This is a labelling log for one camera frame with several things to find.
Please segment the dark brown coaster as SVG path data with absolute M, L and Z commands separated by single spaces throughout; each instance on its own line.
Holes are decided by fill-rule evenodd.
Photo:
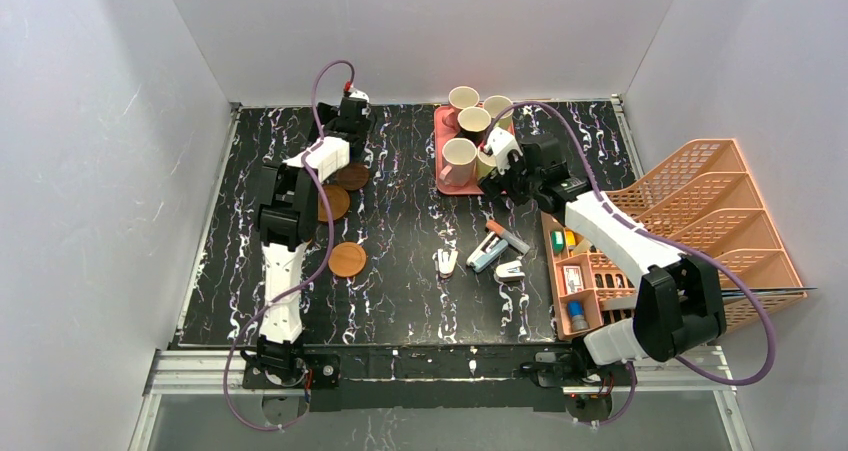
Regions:
M 347 191 L 362 189 L 370 180 L 370 171 L 364 163 L 351 163 L 336 172 L 335 183 Z

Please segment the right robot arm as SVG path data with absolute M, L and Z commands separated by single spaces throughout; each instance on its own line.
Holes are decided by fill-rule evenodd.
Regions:
M 632 317 L 586 334 L 583 345 L 598 366 L 651 358 L 665 362 L 726 330 L 718 271 L 705 259 L 656 238 L 585 177 L 573 176 L 555 138 L 520 142 L 501 128 L 484 146 L 495 168 L 479 182 L 489 197 L 514 204 L 534 200 L 545 213 L 586 238 L 635 286 Z

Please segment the brown saucer coaster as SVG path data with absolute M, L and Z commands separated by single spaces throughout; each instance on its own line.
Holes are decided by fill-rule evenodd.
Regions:
M 328 223 L 330 220 L 336 221 L 343 218 L 350 208 L 349 192 L 336 184 L 324 185 L 323 191 L 327 196 L 329 211 L 326 210 L 323 201 L 318 199 L 318 221 Z

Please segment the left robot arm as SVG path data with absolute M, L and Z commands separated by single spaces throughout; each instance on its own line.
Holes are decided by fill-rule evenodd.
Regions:
M 298 349 L 303 330 L 302 265 L 318 225 L 323 182 L 362 151 L 373 128 L 369 99 L 356 91 L 337 107 L 316 106 L 322 129 L 294 157 L 271 161 L 260 173 L 257 226 L 262 245 L 265 305 L 254 352 L 241 357 L 258 374 L 283 387 L 304 385 L 309 367 Z

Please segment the pink tray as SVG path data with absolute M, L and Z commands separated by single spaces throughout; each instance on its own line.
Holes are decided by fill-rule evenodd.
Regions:
M 491 114 L 482 106 L 436 109 L 435 178 L 442 194 L 483 194 L 478 181 L 496 169 L 495 157 L 482 149 L 484 131 L 491 123 Z

